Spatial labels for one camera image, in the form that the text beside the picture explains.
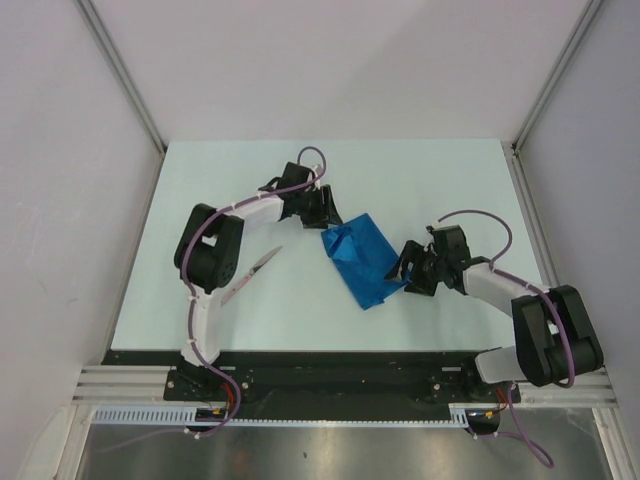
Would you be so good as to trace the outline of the blue satin napkin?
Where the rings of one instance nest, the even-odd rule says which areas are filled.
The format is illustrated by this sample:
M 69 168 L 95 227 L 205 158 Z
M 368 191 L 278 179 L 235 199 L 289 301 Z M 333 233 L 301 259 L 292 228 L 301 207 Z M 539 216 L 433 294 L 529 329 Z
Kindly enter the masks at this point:
M 399 255 L 367 213 L 321 233 L 329 259 L 363 310 L 383 304 L 407 284 L 386 280 Z

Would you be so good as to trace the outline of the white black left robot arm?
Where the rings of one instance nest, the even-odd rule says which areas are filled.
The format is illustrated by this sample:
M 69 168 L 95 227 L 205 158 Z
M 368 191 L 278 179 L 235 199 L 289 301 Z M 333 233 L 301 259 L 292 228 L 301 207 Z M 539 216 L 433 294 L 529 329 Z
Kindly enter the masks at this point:
M 206 366 L 221 351 L 218 330 L 223 294 L 234 278 L 243 240 L 266 225 L 297 216 L 306 229 L 324 230 L 342 223 L 330 185 L 321 181 L 326 167 L 286 164 L 283 174 L 253 196 L 216 209 L 193 207 L 176 247 L 174 264 L 189 290 L 184 360 L 196 367 L 186 387 L 197 398 L 214 397 L 221 376 Z

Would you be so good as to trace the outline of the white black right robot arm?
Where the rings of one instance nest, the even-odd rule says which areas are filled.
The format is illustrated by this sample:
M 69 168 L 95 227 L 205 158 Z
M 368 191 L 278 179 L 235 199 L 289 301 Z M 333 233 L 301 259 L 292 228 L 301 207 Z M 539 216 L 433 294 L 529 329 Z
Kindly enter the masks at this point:
M 484 401 L 498 383 L 527 381 L 536 387 L 569 388 L 575 378 L 604 366 L 604 354 L 578 290 L 547 287 L 472 256 L 463 229 L 429 227 L 430 242 L 405 243 L 388 281 L 405 281 L 407 292 L 433 297 L 439 285 L 481 300 L 512 320 L 514 345 L 477 354 L 461 376 L 463 393 Z

